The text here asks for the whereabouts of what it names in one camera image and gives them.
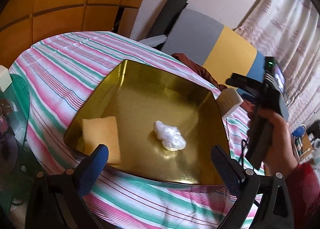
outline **black handheld device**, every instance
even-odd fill
[[[272,141],[273,125],[257,114],[259,108],[268,108],[280,114],[286,121],[289,112],[284,99],[285,79],[274,57],[265,57],[263,82],[232,73],[226,84],[239,87],[255,97],[255,111],[248,139],[246,159],[259,169]]]

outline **yellow sponge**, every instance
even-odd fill
[[[120,164],[120,148],[118,128],[115,116],[82,120],[82,134],[84,139],[84,151],[87,156],[95,150],[99,144],[105,144],[109,149],[109,164]]]

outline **red sleeve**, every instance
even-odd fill
[[[320,185],[308,163],[298,165],[285,180],[294,215],[294,228],[305,228],[307,220],[319,206]]]

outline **curtain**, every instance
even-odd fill
[[[280,63],[293,131],[319,109],[320,21],[310,0],[261,0],[236,33]]]

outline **striped tablecloth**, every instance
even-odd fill
[[[63,135],[96,86],[124,59],[179,75],[211,90],[215,98],[220,93],[171,56],[111,32],[73,32],[39,41],[17,58],[10,73],[30,84],[27,141],[49,174],[78,164]],[[241,154],[247,122],[241,108],[224,121],[233,158]],[[140,229],[216,228],[236,200],[226,189],[209,194],[181,192],[106,172],[84,199],[101,218],[122,228]],[[253,206],[243,228],[250,226],[256,210]]]

